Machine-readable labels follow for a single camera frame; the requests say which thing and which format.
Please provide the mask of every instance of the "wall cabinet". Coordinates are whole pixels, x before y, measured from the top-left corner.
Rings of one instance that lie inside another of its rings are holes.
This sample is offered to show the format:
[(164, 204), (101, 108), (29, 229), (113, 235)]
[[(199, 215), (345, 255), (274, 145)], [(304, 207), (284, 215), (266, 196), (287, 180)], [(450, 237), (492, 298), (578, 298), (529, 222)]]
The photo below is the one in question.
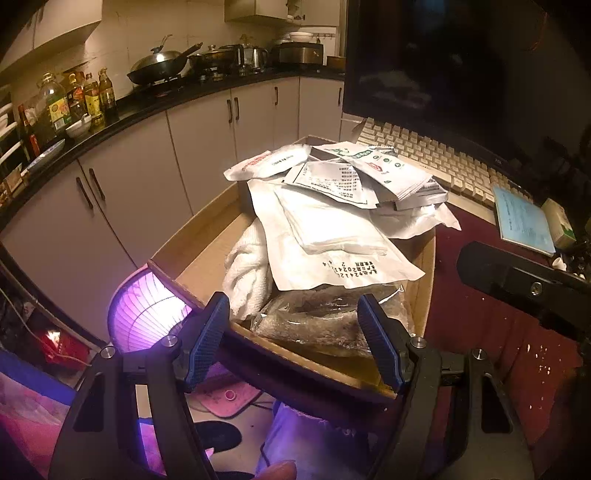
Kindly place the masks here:
[(166, 112), (80, 157), (100, 209), (137, 267), (190, 218)]
[(294, 143), (299, 139), (300, 79), (275, 80), (273, 121), (273, 147)]
[(8, 48), (2, 77), (83, 44), (102, 19), (102, 5), (103, 0), (47, 0)]
[(167, 111), (178, 167), (194, 214), (230, 185), (223, 172), (237, 163), (232, 101), (227, 90)]
[(339, 139), (344, 88), (340, 80), (300, 79), (300, 137)]
[(287, 19), (287, 0), (225, 0), (224, 20)]
[(29, 19), (22, 30), (18, 33), (7, 52), (0, 61), (0, 72), (12, 65), (21, 57), (24, 57), (33, 49), (35, 25), (37, 24), (37, 13)]
[(77, 162), (36, 193), (0, 239), (23, 272), (66, 315), (96, 337), (109, 339), (111, 296), (135, 265)]
[(340, 0), (301, 0), (302, 25), (338, 27)]
[(272, 82), (233, 88), (230, 93), (237, 160), (273, 150), (275, 93)]

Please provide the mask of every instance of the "white tile wall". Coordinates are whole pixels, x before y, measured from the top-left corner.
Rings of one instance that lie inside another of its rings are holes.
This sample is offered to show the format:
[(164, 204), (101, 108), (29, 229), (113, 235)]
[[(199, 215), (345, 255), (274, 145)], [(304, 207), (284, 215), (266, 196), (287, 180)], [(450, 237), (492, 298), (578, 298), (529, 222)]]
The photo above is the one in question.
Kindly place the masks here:
[(81, 70), (94, 77), (107, 67), (115, 96), (133, 88), (127, 78), (131, 66), (150, 54), (167, 34), (173, 36), (166, 49), (186, 50), (194, 43), (217, 46), (238, 43), (245, 33), (258, 45), (270, 46), (277, 36), (274, 28), (224, 22), (223, 0), (103, 0), (103, 18), (84, 45), (70, 48), (10, 79), (12, 102), (23, 103), (38, 92), (37, 83), (47, 71), (63, 70), (85, 63)]

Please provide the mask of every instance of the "cable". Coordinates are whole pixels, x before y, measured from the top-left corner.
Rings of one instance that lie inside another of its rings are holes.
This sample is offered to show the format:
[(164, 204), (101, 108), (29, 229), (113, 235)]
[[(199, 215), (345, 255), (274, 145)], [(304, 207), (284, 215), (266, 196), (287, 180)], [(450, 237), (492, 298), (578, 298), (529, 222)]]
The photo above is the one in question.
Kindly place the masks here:
[[(21, 323), (25, 326), (25, 328), (28, 330), (28, 332), (33, 335), (33, 337), (35, 337), (37, 339), (37, 341), (39, 341), (40, 344), (42, 344), (43, 346), (47, 347), (47, 344), (43, 342), (43, 340), (41, 340), (37, 335), (35, 335), (33, 333), (33, 331), (29, 328), (29, 326), (27, 325), (27, 323), (25, 322), (25, 319), (22, 318), (21, 316), (21, 312), (18, 311), (18, 309), (14, 306), (14, 303), (12, 303), (12, 300), (10, 298), (8, 298), (8, 295), (6, 295), (6, 292), (4, 292), (3, 289), (0, 288), (0, 292), (2, 292), (2, 295), (4, 295), (4, 298), (6, 298), (7, 302), (10, 304), (10, 306), (12, 307), (12, 309), (14, 310), (14, 312), (17, 314), (19, 320), (21, 321)], [(74, 360), (75, 362), (78, 362), (82, 365), (85, 365), (87, 367), (90, 366), (90, 364), (87, 364), (85, 361), (80, 360), (79, 358), (76, 358), (75, 356), (70, 356), (70, 355), (62, 355), (60, 353), (57, 353), (56, 351), (53, 351), (53, 354), (55, 356), (58, 356), (60, 358), (66, 358), (68, 360)]]

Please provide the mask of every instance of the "frying pan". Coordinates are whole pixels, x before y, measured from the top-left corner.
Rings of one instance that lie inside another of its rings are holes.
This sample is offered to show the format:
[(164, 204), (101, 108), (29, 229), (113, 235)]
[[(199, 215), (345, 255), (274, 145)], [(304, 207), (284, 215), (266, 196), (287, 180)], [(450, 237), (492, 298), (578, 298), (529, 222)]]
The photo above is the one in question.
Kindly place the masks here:
[(178, 75), (187, 64), (187, 56), (199, 50), (203, 45), (203, 43), (198, 43), (182, 53), (176, 50), (162, 51), (164, 42), (169, 36), (163, 38), (162, 45), (152, 48), (152, 55), (138, 60), (131, 67), (127, 76), (133, 83), (148, 85)]

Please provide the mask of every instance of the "white plastic bag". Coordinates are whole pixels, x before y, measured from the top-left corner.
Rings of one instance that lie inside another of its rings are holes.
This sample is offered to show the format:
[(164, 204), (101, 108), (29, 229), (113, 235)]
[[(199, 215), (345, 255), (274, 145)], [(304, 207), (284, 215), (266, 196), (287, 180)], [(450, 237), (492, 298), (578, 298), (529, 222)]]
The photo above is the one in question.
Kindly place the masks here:
[(342, 160), (307, 161), (292, 167), (283, 181), (362, 209), (373, 209), (378, 204), (372, 180), (363, 174), (360, 176), (353, 165)]
[(335, 250), (309, 255), (298, 244), (275, 189), (281, 179), (248, 182), (252, 204), (267, 237), (269, 264), (279, 290), (308, 290), (322, 284), (346, 288), (418, 280), (424, 275), (394, 246), (386, 255), (356, 255)]
[(237, 163), (223, 174), (230, 181), (266, 179), (305, 162), (310, 151), (309, 145), (286, 145), (273, 152), (267, 150)]
[(367, 210), (296, 187), (276, 189), (295, 239), (307, 254), (343, 250), (385, 255), (390, 240), (372, 224)]
[(431, 175), (393, 155), (351, 142), (340, 142), (314, 147), (346, 160), (390, 190), (398, 200), (417, 192)]
[(445, 203), (396, 211), (391, 205), (372, 210), (374, 225), (388, 238), (407, 239), (443, 223), (446, 227), (462, 230), (460, 222)]

